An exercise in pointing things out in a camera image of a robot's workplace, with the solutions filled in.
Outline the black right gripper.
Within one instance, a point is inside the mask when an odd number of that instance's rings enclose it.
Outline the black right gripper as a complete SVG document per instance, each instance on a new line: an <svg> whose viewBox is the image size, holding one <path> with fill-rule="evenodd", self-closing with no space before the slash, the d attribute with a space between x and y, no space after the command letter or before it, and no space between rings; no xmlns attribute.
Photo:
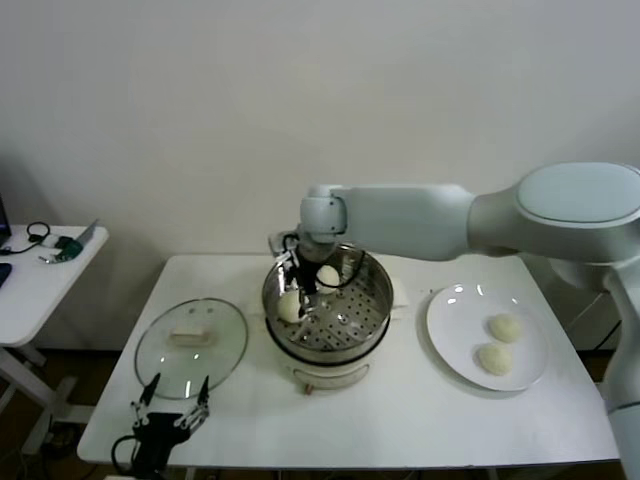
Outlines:
<svg viewBox="0 0 640 480"><path fill-rule="evenodd" d="M299 309L298 317L304 320L309 317L316 309L316 277L318 271L323 266L320 262L308 260L299 247L295 250L298 266L293 260L287 260L284 263L284 285L285 291L297 291L299 288Z"/></svg>

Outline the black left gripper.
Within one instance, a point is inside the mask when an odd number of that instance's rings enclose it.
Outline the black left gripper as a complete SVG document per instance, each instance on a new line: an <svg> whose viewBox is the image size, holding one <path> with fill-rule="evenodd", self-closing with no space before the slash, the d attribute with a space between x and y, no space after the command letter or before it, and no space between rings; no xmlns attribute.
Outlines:
<svg viewBox="0 0 640 480"><path fill-rule="evenodd" d="M138 400L131 402L134 415L133 432L138 442L137 453L132 460L135 473L159 473L168 464L173 448L189 439L189 431L198 430L210 415L209 376L203 380L196 405L185 415L179 413L152 412L148 407L160 380L156 373L143 386Z"/></svg>

